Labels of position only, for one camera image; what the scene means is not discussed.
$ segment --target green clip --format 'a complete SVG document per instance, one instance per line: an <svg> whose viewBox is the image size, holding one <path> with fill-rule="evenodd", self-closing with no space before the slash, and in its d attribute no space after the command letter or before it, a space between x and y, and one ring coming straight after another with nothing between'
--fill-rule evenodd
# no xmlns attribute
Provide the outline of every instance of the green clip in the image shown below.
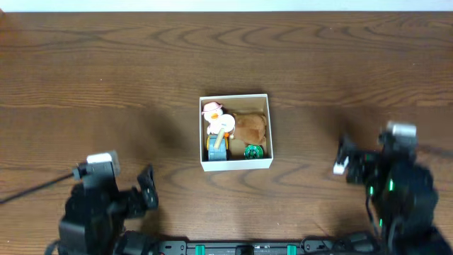
<svg viewBox="0 0 453 255"><path fill-rule="evenodd" d="M205 246L195 245L195 255L205 255Z"/></svg>
<svg viewBox="0 0 453 255"><path fill-rule="evenodd" d="M288 255L297 255L297 246L288 245Z"/></svg>

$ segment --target cardboard box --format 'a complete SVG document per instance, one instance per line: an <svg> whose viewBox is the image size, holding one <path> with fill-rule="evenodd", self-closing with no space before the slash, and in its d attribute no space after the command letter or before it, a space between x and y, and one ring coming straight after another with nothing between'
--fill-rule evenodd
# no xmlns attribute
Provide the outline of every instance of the cardboard box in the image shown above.
<svg viewBox="0 0 453 255"><path fill-rule="evenodd" d="M263 159L244 159L245 144L241 140L229 140L231 156L226 161L207 160L207 126L209 123L202 117L203 106L209 102L223 105L224 113L260 113L267 118L266 144ZM242 169L268 169L274 159L272 148L272 133L270 130L269 103L267 94L237 95L237 96L205 96L200 97L200 161L205 171L225 171Z"/></svg>

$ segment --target toy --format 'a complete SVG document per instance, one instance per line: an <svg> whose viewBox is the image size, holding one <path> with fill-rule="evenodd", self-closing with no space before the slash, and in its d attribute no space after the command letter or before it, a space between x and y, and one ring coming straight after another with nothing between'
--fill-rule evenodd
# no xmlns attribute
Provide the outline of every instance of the toy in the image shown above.
<svg viewBox="0 0 453 255"><path fill-rule="evenodd" d="M236 119L233 139L239 139L246 145L264 145L266 143L267 120L259 114L233 114Z"/></svg>
<svg viewBox="0 0 453 255"><path fill-rule="evenodd" d="M219 147L216 149L214 144L221 137ZM207 159L209 161L223 161L227 160L228 139L223 136L210 135L206 142Z"/></svg>
<svg viewBox="0 0 453 255"><path fill-rule="evenodd" d="M203 106L203 112L201 114L210 123L207 127L208 135L218 135L220 130L223 129L226 137L228 137L229 132L234 130L235 120L233 116L224 114L221 104L216 102L207 103Z"/></svg>
<svg viewBox="0 0 453 255"><path fill-rule="evenodd" d="M243 155L246 159L262 159L264 155L263 148L259 145L249 145Z"/></svg>
<svg viewBox="0 0 453 255"><path fill-rule="evenodd" d="M203 112L201 112L201 114L205 117L207 122L212 123L212 121L218 119L219 116L224 114L224 111L222 110L221 104L211 102L203 106Z"/></svg>
<svg viewBox="0 0 453 255"><path fill-rule="evenodd" d="M217 134L217 139L214 142L214 149L220 148L220 143L222 142L222 139L224 139L224 138L227 138L227 137L225 137L225 130L223 128L221 128L219 133Z"/></svg>

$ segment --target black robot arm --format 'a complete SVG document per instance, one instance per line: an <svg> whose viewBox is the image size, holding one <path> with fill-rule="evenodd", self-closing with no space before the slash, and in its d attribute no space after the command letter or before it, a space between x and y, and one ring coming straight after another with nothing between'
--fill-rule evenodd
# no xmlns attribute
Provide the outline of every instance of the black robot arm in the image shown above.
<svg viewBox="0 0 453 255"><path fill-rule="evenodd" d="M159 205L152 166L137 177L141 191L118 190L120 167L114 152L89 156L73 173L83 183L73 188L59 224L61 255L111 254L124 220L143 217Z"/></svg>
<svg viewBox="0 0 453 255"><path fill-rule="evenodd" d="M382 151L364 151L343 138L335 166L348 170L348 183L365 185L387 253L452 254L432 225L438 195L430 170L415 162L416 127L389 123L379 142ZM369 208L368 212L375 226Z"/></svg>

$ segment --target white duck figure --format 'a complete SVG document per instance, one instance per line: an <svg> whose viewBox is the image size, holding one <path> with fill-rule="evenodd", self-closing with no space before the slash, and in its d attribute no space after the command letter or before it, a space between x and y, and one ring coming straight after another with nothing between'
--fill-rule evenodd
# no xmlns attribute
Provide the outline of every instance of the white duck figure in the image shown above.
<svg viewBox="0 0 453 255"><path fill-rule="evenodd" d="M222 105L216 102L211 102L203 106L203 112L201 112L207 122L210 123L207 127L207 134L219 134L223 128L225 132L230 132L234 129L234 117L229 114L224 114Z"/></svg>

